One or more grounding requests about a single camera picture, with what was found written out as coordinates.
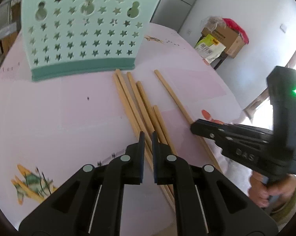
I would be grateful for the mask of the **person's right hand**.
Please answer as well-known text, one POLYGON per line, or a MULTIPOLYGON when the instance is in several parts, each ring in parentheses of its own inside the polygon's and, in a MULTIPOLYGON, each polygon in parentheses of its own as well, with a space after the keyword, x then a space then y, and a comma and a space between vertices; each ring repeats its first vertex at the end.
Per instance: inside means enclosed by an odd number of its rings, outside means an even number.
POLYGON ((280 208, 284 206, 293 196, 296 190, 296 177, 288 174, 282 180, 265 186, 263 176, 256 171, 252 172, 248 195, 249 198, 259 207, 266 208, 269 206, 270 196, 279 196, 273 207, 280 208))

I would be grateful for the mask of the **right forearm green cuff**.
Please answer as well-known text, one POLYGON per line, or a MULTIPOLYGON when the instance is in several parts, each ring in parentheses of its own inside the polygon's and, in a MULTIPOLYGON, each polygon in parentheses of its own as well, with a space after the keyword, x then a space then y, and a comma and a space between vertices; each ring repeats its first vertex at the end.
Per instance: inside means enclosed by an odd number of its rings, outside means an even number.
POLYGON ((282 207, 273 209, 271 218, 278 226, 287 223, 296 212, 296 188, 292 197, 282 207))

